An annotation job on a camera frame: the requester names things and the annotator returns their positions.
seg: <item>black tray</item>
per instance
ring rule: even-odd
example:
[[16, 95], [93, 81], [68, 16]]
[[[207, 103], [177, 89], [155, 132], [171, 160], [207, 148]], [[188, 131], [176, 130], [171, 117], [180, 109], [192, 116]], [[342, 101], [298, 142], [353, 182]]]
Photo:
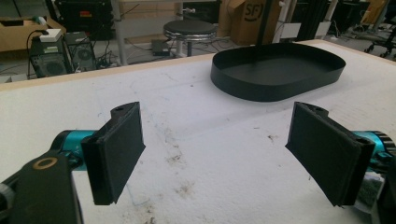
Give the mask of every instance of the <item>black tray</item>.
[[273, 102], [334, 83], [345, 66], [326, 50], [280, 43], [217, 53], [211, 78], [238, 98]]

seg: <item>black cable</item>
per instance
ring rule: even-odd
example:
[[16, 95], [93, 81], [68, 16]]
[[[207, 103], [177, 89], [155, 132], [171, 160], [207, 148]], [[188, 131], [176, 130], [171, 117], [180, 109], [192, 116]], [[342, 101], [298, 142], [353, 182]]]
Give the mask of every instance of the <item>black cable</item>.
[[15, 68], [15, 67], [19, 67], [19, 66], [22, 66], [22, 65], [26, 65], [26, 63], [20, 63], [20, 64], [17, 64], [17, 65], [11, 66], [9, 68], [3, 69], [3, 70], [0, 71], [0, 73], [3, 73], [3, 72], [5, 72], [5, 71], [7, 71], [9, 69], [12, 69], [12, 68]]
[[6, 74], [17, 75], [18, 73], [16, 73], [16, 72], [0, 73], [0, 76], [6, 75]]
[[107, 52], [108, 46], [110, 45], [110, 40], [107, 40], [107, 45], [105, 48], [105, 53], [102, 56], [97, 57], [96, 60], [96, 67], [97, 68], [107, 68], [111, 65], [111, 54], [112, 50]]
[[30, 52], [29, 52], [29, 39], [30, 39], [30, 36], [34, 33], [35, 33], [35, 31], [30, 33], [26, 39], [26, 52], [27, 52], [27, 75], [26, 76], [27, 76], [28, 80], [30, 79], [30, 62], [31, 62], [30, 61]]
[[218, 48], [216, 48], [216, 47], [213, 45], [213, 42], [210, 43], [210, 45], [211, 45], [215, 50], [217, 50], [218, 52], [220, 52], [220, 50], [219, 50]]
[[[111, 21], [108, 22], [108, 23], [104, 23], [104, 22], [102, 22], [102, 20], [100, 20], [100, 18], [98, 18], [97, 21], [99, 22], [99, 24], [102, 24], [102, 26], [101, 26], [98, 30], [96, 30], [95, 32], [91, 33], [90, 36], [95, 36], [95, 35], [99, 34], [99, 32], [101, 32], [105, 27], [111, 26], [111, 25], [113, 24], [113, 21], [114, 21], [114, 20], [111, 20]], [[88, 44], [87, 42], [85, 42], [85, 40], [87, 40], [88, 38], [90, 38], [90, 36], [84, 37], [82, 40], [80, 40], [80, 41], [78, 42], [78, 44], [76, 44], [76, 46], [74, 47], [73, 52], [70, 52], [70, 54], [71, 54], [70, 57], [71, 57], [71, 58], [73, 58], [74, 55], [76, 54], [76, 51], [77, 51], [77, 49], [78, 49], [78, 46], [80, 46], [80, 45], [82, 45], [82, 44]], [[97, 40], [96, 40], [96, 38], [95, 38], [93, 44], [91, 43], [91, 41], [89, 42], [89, 44], [92, 46], [92, 48], [94, 48], [94, 46], [95, 46], [95, 44], [96, 44], [96, 41], [97, 41]]]
[[128, 42], [130, 45], [134, 46], [137, 49], [142, 49], [142, 50], [152, 50], [152, 49], [143, 49], [139, 46], [137, 46], [136, 44], [133, 44], [129, 39], [126, 39], [126, 42]]
[[[230, 47], [233, 47], [233, 49], [235, 49], [235, 45], [230, 41], [230, 40], [217, 40], [217, 41], [215, 41], [216, 43], [218, 43], [218, 45], [219, 45], [219, 47], [221, 47], [222, 49], [229, 49]], [[227, 46], [227, 47], [224, 47], [224, 46], [222, 46], [221, 44], [220, 44], [220, 42], [225, 42], [225, 43], [230, 43], [231, 42], [231, 45], [230, 46]]]
[[198, 49], [198, 50], [205, 51], [205, 52], [208, 52], [208, 53], [216, 53], [216, 52], [213, 52], [213, 51], [210, 51], [210, 50], [206, 50], [206, 49]]
[[127, 14], [128, 12], [131, 12], [132, 10], [134, 10], [136, 7], [140, 6], [140, 4], [137, 4], [136, 6], [134, 6], [133, 8], [129, 9], [128, 11], [120, 14], [120, 17], [123, 17], [125, 14]]
[[169, 52], [171, 51], [171, 49], [172, 49], [172, 47], [173, 47], [174, 44], [175, 44], [175, 39], [173, 39], [172, 44], [171, 44], [171, 47], [169, 47]]
[[21, 17], [20, 9], [18, 8], [18, 5], [17, 5], [17, 3], [15, 2], [15, 0], [12, 0], [12, 3], [14, 3], [15, 9], [17, 9], [18, 15]]
[[280, 22], [280, 23], [282, 23], [282, 24], [280, 24], [280, 26], [278, 26], [277, 28], [276, 28], [276, 30], [274, 31], [274, 35], [276, 35], [276, 33], [280, 30], [280, 28], [282, 28], [283, 26], [285, 26], [285, 21], [278, 21], [278, 22]]

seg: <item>cardboard box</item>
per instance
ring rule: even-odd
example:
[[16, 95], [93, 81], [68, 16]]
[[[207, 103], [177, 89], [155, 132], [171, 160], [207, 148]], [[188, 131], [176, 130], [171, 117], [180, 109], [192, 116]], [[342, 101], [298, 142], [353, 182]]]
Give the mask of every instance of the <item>cardboard box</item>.
[[[231, 40], [241, 46], [255, 45], [259, 34], [266, 0], [231, 0], [229, 12], [232, 14]], [[273, 1], [265, 27], [263, 44], [271, 44], [281, 7]]]
[[120, 14], [123, 19], [175, 16], [176, 13], [175, 3], [120, 3]]
[[11, 76], [0, 76], [0, 84], [11, 82]]
[[361, 23], [363, 24], [375, 24], [382, 12], [382, 9], [387, 3], [385, 0], [370, 0], [369, 2], [370, 5], [367, 7], [363, 18], [361, 18]]
[[232, 12], [228, 5], [232, 0], [222, 0], [219, 10], [219, 26], [217, 30], [218, 37], [230, 36], [232, 24]]
[[46, 18], [46, 25], [40, 25], [31, 18], [24, 19], [10, 19], [10, 18], [0, 18], [0, 52], [11, 51], [17, 49], [26, 49], [27, 37], [34, 30], [47, 30], [47, 29], [61, 29], [63, 34], [66, 33], [66, 29], [62, 27], [56, 21], [51, 18]]
[[[120, 14], [123, 14], [122, 18], [125, 20], [172, 17], [176, 16], [177, 11], [178, 8], [175, 3], [120, 3]], [[134, 44], [150, 43], [152, 39], [166, 39], [166, 37], [162, 33], [159, 33], [156, 35], [141, 35], [128, 38]]]

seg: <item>wooden desk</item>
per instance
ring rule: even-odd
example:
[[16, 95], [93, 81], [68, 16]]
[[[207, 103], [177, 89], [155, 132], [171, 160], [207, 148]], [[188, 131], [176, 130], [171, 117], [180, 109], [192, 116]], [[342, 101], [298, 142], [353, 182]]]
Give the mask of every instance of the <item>wooden desk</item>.
[[369, 223], [353, 207], [332, 207], [284, 146], [295, 101], [328, 109], [349, 130], [396, 140], [395, 63], [305, 44], [346, 60], [343, 74], [275, 103], [217, 89], [213, 55], [2, 84], [0, 179], [47, 151], [59, 132], [96, 130], [110, 109], [139, 101], [147, 148], [118, 204], [93, 205], [87, 174], [74, 172], [85, 223]]

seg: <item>stool seat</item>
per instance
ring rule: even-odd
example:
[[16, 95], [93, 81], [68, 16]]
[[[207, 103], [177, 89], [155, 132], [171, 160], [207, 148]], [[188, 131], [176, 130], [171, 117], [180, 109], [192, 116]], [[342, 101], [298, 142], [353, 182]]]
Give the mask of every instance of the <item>stool seat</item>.
[[205, 21], [170, 21], [163, 26], [163, 34], [188, 42], [210, 40], [216, 36], [216, 27]]

